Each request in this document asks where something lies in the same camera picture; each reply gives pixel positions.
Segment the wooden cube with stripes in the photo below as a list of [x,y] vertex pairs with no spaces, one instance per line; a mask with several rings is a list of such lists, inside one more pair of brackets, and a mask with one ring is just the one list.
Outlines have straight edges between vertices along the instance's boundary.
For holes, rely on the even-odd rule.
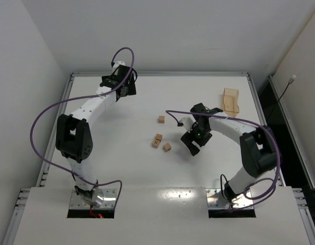
[[158,138],[155,138],[155,139],[153,140],[153,142],[152,142],[152,147],[153,147],[153,148],[158,148],[159,145],[160,145],[160,143],[161,143],[161,140],[158,139]]

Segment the wooden cube number five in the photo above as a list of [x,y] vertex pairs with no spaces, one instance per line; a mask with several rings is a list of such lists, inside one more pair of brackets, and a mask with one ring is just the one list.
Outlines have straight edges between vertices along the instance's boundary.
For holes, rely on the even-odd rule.
[[159,122],[160,124],[164,124],[164,123],[165,123],[165,116],[160,115],[160,116],[158,117],[158,122]]

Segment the transparent orange plastic box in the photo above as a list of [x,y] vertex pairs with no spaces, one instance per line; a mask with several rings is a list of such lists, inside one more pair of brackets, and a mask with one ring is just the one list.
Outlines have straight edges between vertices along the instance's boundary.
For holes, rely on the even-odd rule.
[[239,114],[238,106],[239,91],[237,89],[225,88],[223,92],[223,111],[231,116],[237,117]]

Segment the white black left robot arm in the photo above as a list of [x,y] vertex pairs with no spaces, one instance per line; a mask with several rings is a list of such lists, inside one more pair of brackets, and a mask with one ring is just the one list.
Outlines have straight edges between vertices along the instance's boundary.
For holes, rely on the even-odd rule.
[[95,97],[88,99],[69,115],[58,117],[56,149],[67,159],[75,180],[75,191],[81,199],[93,206],[103,201],[103,192],[98,188],[90,154],[93,150],[91,126],[111,105],[121,97],[136,94],[137,72],[124,62],[112,66],[112,74],[102,76]]

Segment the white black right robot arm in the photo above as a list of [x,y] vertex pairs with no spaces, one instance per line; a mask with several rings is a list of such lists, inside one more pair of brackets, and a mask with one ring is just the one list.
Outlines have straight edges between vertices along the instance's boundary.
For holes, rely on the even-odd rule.
[[216,131],[230,138],[240,146],[242,167],[237,174],[227,181],[221,191],[221,200],[231,202],[255,184],[266,172],[277,166],[276,148],[267,133],[270,128],[246,125],[236,118],[228,117],[220,108],[207,109],[202,103],[191,110],[193,118],[184,117],[178,122],[186,133],[181,141],[188,147],[192,156],[199,153],[211,139],[211,131]]

